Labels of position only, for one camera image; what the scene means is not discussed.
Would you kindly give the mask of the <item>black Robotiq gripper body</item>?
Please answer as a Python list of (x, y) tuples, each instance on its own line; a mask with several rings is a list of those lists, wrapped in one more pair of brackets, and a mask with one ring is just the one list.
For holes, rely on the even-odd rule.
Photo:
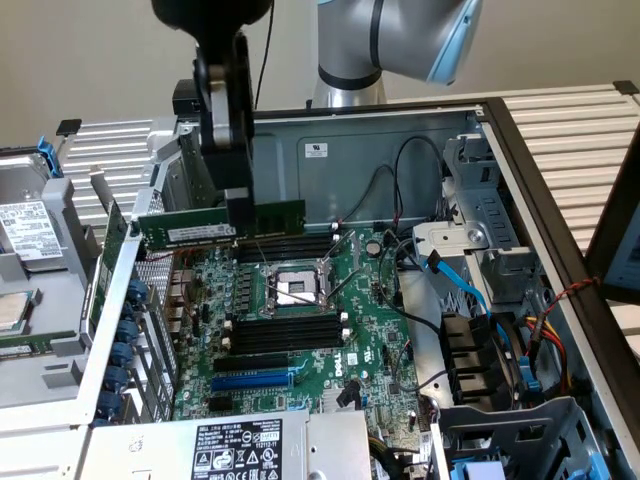
[(156, 17), (197, 42), (206, 60), (224, 60), (234, 38), (245, 25), (259, 21), (272, 1), (251, 0), (153, 0)]

